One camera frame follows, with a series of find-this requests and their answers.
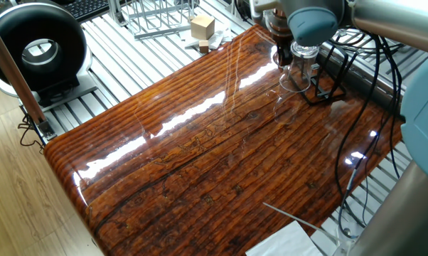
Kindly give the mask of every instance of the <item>black cable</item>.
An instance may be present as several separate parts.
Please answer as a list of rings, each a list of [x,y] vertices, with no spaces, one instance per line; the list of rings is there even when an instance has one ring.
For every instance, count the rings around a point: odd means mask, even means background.
[[[31,121],[31,116],[29,114],[25,114],[22,120],[22,123],[18,124],[18,129],[25,129],[23,135],[21,136],[20,139],[20,145],[21,146],[33,146],[34,144],[39,145],[40,150],[39,153],[43,154],[43,150],[45,149],[45,147],[38,141],[34,140],[32,143],[30,144],[24,144],[23,140],[24,137],[26,136],[26,133],[29,130],[34,130],[34,126],[32,125],[32,121]]]
[[[383,50],[387,51],[388,54],[390,52],[390,47],[387,44],[387,41],[385,38],[381,37],[382,41],[383,41]],[[392,136],[394,133],[394,125],[395,125],[395,120],[396,120],[396,116],[398,115],[397,111],[399,110],[399,102],[400,102],[400,93],[401,93],[401,89],[402,89],[402,76],[399,72],[399,69],[397,68],[397,64],[394,61],[394,58],[392,57],[391,54],[389,54],[389,58],[388,61],[390,61],[391,63],[391,68],[395,69],[395,73],[397,76],[397,92],[395,92],[396,94],[396,103],[394,106],[394,109],[392,110],[392,122],[391,122],[391,133],[390,133],[390,148],[391,148],[391,160],[392,160],[392,166],[394,167],[394,171],[396,173],[397,178],[400,178],[399,172],[397,171],[397,166],[396,166],[396,162],[395,162],[395,158],[394,158],[394,150],[393,150],[393,143],[392,143]]]
[[[387,124],[388,120],[391,118],[391,116],[393,116],[393,119],[395,118],[395,114],[396,114],[395,111],[397,109],[396,106],[398,106],[398,101],[399,101],[398,99],[399,99],[399,96],[400,96],[400,91],[397,89],[397,86],[396,86],[396,71],[399,72],[399,70],[397,68],[396,63],[392,59],[392,54],[389,51],[389,48],[387,48],[386,39],[385,38],[381,38],[381,39],[383,41],[383,44],[381,46],[382,46],[383,50],[386,52],[386,54],[385,54],[386,58],[388,59],[388,61],[391,64],[393,95],[392,95],[392,99],[391,99],[390,103],[385,108],[386,109],[385,113],[383,113],[383,116],[381,118],[380,129],[378,130],[378,133],[376,134],[374,140],[372,141],[372,143],[374,143],[374,146],[373,146],[373,150],[372,150],[371,156],[373,155],[373,152],[375,151],[375,148],[378,145],[378,140],[380,139],[381,132],[384,129],[385,125]],[[387,116],[386,120],[383,120],[384,117],[385,117],[385,114],[388,111],[390,112],[389,115]],[[365,202],[364,202],[364,207],[363,207],[363,214],[362,214],[362,219],[363,219],[364,224],[366,224],[366,221],[365,221],[365,209],[366,209],[367,204],[368,204],[368,195],[369,195],[369,182],[368,182],[368,163],[369,163],[369,160],[370,160],[370,157],[366,161],[365,167],[364,167],[365,192],[366,192]],[[360,161],[357,163],[356,168],[359,168],[359,165],[360,165],[361,161],[362,161],[362,159],[360,159]]]
[[[373,40],[375,41],[375,51],[376,54],[379,55],[380,52],[380,39],[376,36],[376,35],[372,35]],[[375,89],[375,86],[377,85],[377,79],[378,79],[378,71],[380,68],[380,59],[376,58],[375,61],[375,73],[374,73],[374,77],[373,77],[373,81],[372,81],[372,85],[370,86],[370,91],[365,99],[365,102],[363,104],[363,106],[361,107],[361,110],[358,113],[358,116],[355,118],[355,120],[353,121],[352,125],[350,126],[350,128],[348,129],[346,135],[344,136],[344,138],[342,139],[341,145],[339,146],[339,150],[336,156],[336,165],[334,166],[334,176],[336,177],[336,185],[337,185],[337,189],[338,192],[341,194],[342,198],[342,203],[341,203],[341,209],[339,210],[339,217],[338,217],[338,224],[339,224],[339,228],[341,229],[341,232],[347,237],[347,238],[353,238],[352,236],[350,236],[343,228],[342,228],[342,211],[343,211],[343,206],[345,205],[347,210],[351,213],[352,217],[355,219],[355,221],[364,227],[364,224],[362,224],[362,222],[358,219],[358,217],[355,216],[355,214],[353,214],[353,211],[350,209],[350,207],[348,206],[348,204],[346,203],[346,199],[348,194],[350,193],[351,188],[347,187],[347,190],[345,192],[345,194],[342,192],[342,187],[341,187],[341,183],[339,181],[339,175],[338,175],[338,164],[339,164],[339,160],[341,158],[341,154],[342,154],[342,149],[343,149],[343,145],[345,144],[348,136],[350,135],[350,133],[354,130],[355,126],[357,125],[359,119],[361,118],[361,116],[363,115],[365,108],[368,106],[368,103],[370,101],[370,99],[372,98],[373,95],[373,91]]]
[[[235,2],[236,11],[240,14],[242,21],[246,21],[247,17],[244,17],[244,14],[240,10],[240,8],[237,6],[237,0],[233,0]]]
[[[356,43],[360,43],[364,38],[365,38],[365,33],[363,33],[362,36],[358,40],[356,40],[352,43],[339,43],[338,41],[334,41],[333,39],[329,39],[329,41],[333,44],[338,45],[338,46],[354,46]]]

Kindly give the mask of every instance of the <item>black cable bundle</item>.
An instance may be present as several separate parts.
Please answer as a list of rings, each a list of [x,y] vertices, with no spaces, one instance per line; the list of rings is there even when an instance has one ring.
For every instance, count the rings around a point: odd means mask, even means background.
[[[242,4],[238,5],[237,0],[233,0],[233,1],[235,4],[236,11],[240,14],[242,21],[246,21],[247,20],[247,13],[246,14],[244,13],[244,9],[243,9]]]
[[[386,108],[386,112],[388,110],[390,110],[390,113],[387,115],[387,117],[385,118],[385,114],[383,114],[382,119],[380,121],[380,128],[377,132],[377,134],[375,135],[374,139],[371,141],[371,143],[368,145],[367,149],[363,152],[363,158],[361,158],[358,163],[355,165],[355,169],[352,173],[351,179],[349,181],[348,187],[346,189],[346,192],[343,193],[342,192],[342,188],[341,188],[341,184],[339,181],[339,177],[338,177],[338,163],[340,161],[340,157],[341,157],[341,153],[342,153],[342,148],[343,145],[345,144],[348,135],[354,130],[355,126],[357,125],[359,119],[361,118],[361,116],[363,115],[365,108],[367,107],[372,95],[373,95],[373,91],[375,89],[376,83],[377,83],[377,79],[378,79],[378,72],[380,69],[380,58],[376,58],[376,63],[375,63],[375,73],[374,73],[374,78],[372,81],[372,85],[370,87],[370,91],[366,97],[366,100],[364,102],[363,107],[361,108],[360,112],[358,113],[358,116],[355,118],[355,120],[353,121],[352,125],[350,126],[350,128],[348,129],[346,135],[344,136],[341,145],[339,146],[339,150],[336,156],[336,165],[335,165],[335,169],[334,169],[334,174],[336,177],[336,184],[338,187],[338,192],[340,193],[341,197],[342,197],[342,203],[341,203],[341,209],[339,210],[339,216],[338,216],[338,224],[339,224],[339,228],[341,229],[341,232],[347,237],[347,238],[355,238],[354,236],[348,234],[343,228],[342,228],[342,212],[343,212],[343,208],[345,206],[346,210],[348,211],[348,213],[355,219],[355,221],[362,227],[365,227],[366,223],[365,223],[365,209],[367,207],[367,201],[368,201],[368,178],[367,178],[367,173],[368,173],[368,162],[370,160],[370,156],[368,158],[368,160],[365,163],[365,168],[364,168],[364,172],[365,172],[365,182],[366,182],[366,198],[365,198],[365,204],[363,207],[363,216],[362,216],[362,221],[359,220],[359,218],[353,213],[353,211],[351,210],[350,206],[347,204],[346,199],[348,197],[348,195],[351,193],[353,186],[352,186],[352,182],[353,179],[356,175],[356,173],[358,172],[359,166],[362,162],[362,160],[364,159],[364,157],[368,154],[368,152],[372,149],[372,153],[375,151],[375,148],[378,144],[378,140],[380,138],[380,134],[382,132],[382,130],[384,129],[385,125],[387,124],[388,120],[391,118],[392,116],[392,127],[391,127],[391,133],[390,133],[390,148],[391,148],[391,155],[392,155],[392,163],[393,166],[395,168],[395,172],[396,172],[396,176],[399,178],[399,173],[397,172],[397,167],[395,165],[395,159],[394,159],[394,154],[392,152],[392,134],[393,134],[393,128],[394,128],[394,124],[395,124],[395,117],[398,114],[397,111],[399,110],[399,102],[400,102],[400,92],[402,89],[402,76],[400,75],[400,72],[397,68],[397,64],[395,63],[394,59],[392,58],[392,54],[393,52],[391,51],[391,47],[389,47],[387,41],[385,40],[385,38],[383,37],[378,37],[376,35],[370,35],[373,40],[375,41],[375,54],[377,56],[380,55],[380,49],[382,50],[382,53],[385,54],[386,58],[388,59],[388,61],[390,62],[391,65],[391,71],[392,71],[392,83],[393,83],[393,95],[392,95],[392,99],[389,103],[389,105]]]

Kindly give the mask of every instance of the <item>wood grain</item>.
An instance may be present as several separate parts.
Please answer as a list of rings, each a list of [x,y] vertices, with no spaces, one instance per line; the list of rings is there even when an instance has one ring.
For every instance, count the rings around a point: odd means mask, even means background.
[[[336,152],[364,100],[308,106],[279,86],[275,50],[254,26],[46,147],[106,254],[243,255],[291,221],[263,202],[316,225],[334,211]],[[382,114],[369,104],[349,136],[343,186]]]

